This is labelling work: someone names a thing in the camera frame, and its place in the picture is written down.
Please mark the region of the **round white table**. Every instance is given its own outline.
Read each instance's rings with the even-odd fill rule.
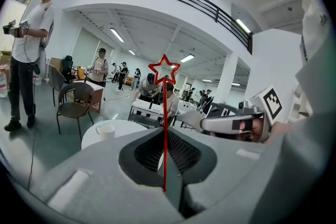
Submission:
[[[103,141],[102,137],[96,132],[96,127],[98,125],[109,123],[112,124],[115,127],[115,133],[114,137],[119,137],[139,131],[147,130],[142,125],[139,125],[132,121],[126,121],[126,120],[107,120],[107,121],[101,121],[96,123],[95,125],[91,126],[84,134],[82,139],[82,150],[89,145],[92,145],[94,143],[98,143],[100,141]]]

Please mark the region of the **black shoe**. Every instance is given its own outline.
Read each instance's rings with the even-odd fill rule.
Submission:
[[[16,130],[19,130],[21,128],[21,123],[18,121],[10,121],[5,127],[4,129],[8,132],[13,132]]]
[[[34,126],[34,124],[35,124],[35,116],[28,117],[27,127],[31,128]]]

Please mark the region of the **white mug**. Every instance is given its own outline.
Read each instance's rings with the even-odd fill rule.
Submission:
[[[115,131],[116,128],[114,128],[114,126],[109,123],[104,123],[102,125],[96,126],[96,132],[101,136],[102,140],[114,137]]]

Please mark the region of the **desk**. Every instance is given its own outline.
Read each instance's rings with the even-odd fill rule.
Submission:
[[[79,82],[79,83],[84,83],[84,80],[76,80],[74,81],[74,83],[76,82]],[[102,86],[99,86],[97,84],[94,84],[90,81],[87,81],[86,84],[90,85],[91,87],[93,87],[94,89],[94,96],[93,96],[93,99],[91,100],[92,102],[92,105],[90,106],[90,110],[91,111],[94,111],[94,112],[97,112],[97,113],[100,113],[100,107],[101,107],[101,98],[103,96],[103,90],[104,90],[104,87]],[[98,109],[96,109],[95,107],[93,107],[95,104],[99,104],[98,106]]]
[[[128,116],[128,120],[130,120],[131,115],[134,110],[141,111],[143,113],[149,114],[150,116],[163,117],[163,107],[158,104],[152,104],[151,109],[149,109],[150,102],[146,102],[144,100],[136,99],[132,105],[130,114]]]
[[[105,123],[109,123],[114,126],[115,128],[114,137],[124,136],[127,134],[147,130],[147,128],[145,128],[144,126],[140,124],[137,124],[135,122],[125,121],[125,120],[101,121],[91,126],[90,128],[88,128],[88,130],[85,132],[83,139],[82,139],[82,145],[81,145],[82,150],[94,143],[103,141],[102,137],[96,132],[96,127],[98,125],[102,125]]]

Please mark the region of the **red star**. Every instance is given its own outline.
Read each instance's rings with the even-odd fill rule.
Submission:
[[[158,67],[158,66],[161,66],[162,65],[162,62],[163,60],[165,60],[165,62],[167,63],[168,66],[175,66],[173,68],[173,70],[171,71],[171,75],[172,75],[172,79],[169,79],[169,78],[165,78],[165,77],[162,77],[161,79],[158,79],[158,76],[159,76],[159,72],[154,68],[154,67]],[[160,82],[162,82],[163,80],[167,81],[167,82],[170,82],[172,84],[176,84],[176,80],[175,80],[175,72],[177,71],[177,69],[180,68],[180,64],[179,63],[174,63],[174,62],[169,62],[166,54],[164,54],[160,60],[160,62],[158,63],[151,63],[148,65],[148,67],[150,69],[153,70],[153,72],[155,73],[155,82],[154,84],[155,85],[158,85]]]

